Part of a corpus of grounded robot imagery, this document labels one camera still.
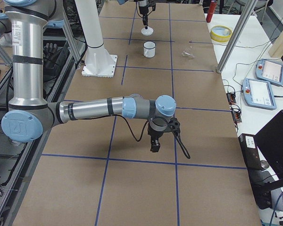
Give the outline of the white cup lid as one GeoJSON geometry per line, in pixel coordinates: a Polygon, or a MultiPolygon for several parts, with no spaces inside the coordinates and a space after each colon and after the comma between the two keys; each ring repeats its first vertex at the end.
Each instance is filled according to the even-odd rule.
{"type": "Polygon", "coordinates": [[[141,29],[141,33],[144,36],[151,36],[153,34],[154,30],[153,28],[147,26],[141,29]]]}

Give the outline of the yellow tape roll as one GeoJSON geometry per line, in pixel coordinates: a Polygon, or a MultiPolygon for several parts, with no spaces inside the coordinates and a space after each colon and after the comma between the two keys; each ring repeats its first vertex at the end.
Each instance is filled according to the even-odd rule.
{"type": "Polygon", "coordinates": [[[216,42],[228,42],[232,33],[231,28],[223,25],[216,25],[211,28],[210,37],[216,42]]]}

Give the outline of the teach pendant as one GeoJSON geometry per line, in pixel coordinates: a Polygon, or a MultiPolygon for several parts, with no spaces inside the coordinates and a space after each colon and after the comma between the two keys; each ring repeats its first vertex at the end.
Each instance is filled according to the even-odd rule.
{"type": "Polygon", "coordinates": [[[268,110],[277,108],[270,82],[245,78],[242,83],[242,90],[248,106],[268,110]]]}
{"type": "Polygon", "coordinates": [[[256,77],[276,86],[283,85],[283,64],[272,60],[261,59],[256,64],[256,77]]]}

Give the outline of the red cylinder bottle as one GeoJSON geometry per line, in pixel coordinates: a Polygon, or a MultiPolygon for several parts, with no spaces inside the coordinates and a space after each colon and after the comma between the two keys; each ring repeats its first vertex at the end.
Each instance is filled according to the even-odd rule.
{"type": "Polygon", "coordinates": [[[212,16],[213,16],[213,14],[215,12],[215,9],[216,9],[216,5],[217,5],[217,1],[216,0],[212,0],[210,2],[209,8],[208,8],[208,12],[207,12],[207,16],[206,16],[206,22],[207,23],[211,22],[212,16]]]}

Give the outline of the far teach pendant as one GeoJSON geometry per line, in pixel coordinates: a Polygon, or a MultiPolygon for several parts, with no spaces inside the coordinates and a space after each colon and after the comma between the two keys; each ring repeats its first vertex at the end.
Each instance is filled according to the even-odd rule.
{"type": "Polygon", "coordinates": [[[256,77],[276,86],[283,85],[283,64],[272,60],[261,59],[256,64],[256,77]]]}

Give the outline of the white enamel cup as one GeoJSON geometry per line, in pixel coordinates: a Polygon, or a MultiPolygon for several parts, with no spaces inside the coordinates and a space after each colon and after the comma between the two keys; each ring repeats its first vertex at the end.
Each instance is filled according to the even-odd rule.
{"type": "Polygon", "coordinates": [[[153,41],[146,41],[143,43],[143,55],[146,58],[153,58],[155,56],[156,43],[153,41]]]}

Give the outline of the near teach pendant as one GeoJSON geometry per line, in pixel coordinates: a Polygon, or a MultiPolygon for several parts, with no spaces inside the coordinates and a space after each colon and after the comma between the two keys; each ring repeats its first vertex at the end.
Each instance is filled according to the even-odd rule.
{"type": "Polygon", "coordinates": [[[277,108],[270,82],[245,78],[242,83],[242,90],[248,106],[268,110],[277,108]]]}

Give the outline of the black desktop box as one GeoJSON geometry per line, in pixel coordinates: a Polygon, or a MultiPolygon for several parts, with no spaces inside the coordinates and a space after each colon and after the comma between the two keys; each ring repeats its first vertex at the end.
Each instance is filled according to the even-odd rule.
{"type": "Polygon", "coordinates": [[[239,137],[241,152],[247,169],[262,170],[254,135],[242,133],[239,137]]]}

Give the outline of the black monitor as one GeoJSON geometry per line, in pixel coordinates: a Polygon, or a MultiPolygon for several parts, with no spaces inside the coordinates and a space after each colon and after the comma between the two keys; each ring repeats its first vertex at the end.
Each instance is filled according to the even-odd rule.
{"type": "Polygon", "coordinates": [[[254,140],[274,172],[283,178],[283,110],[255,135],[254,140]]]}

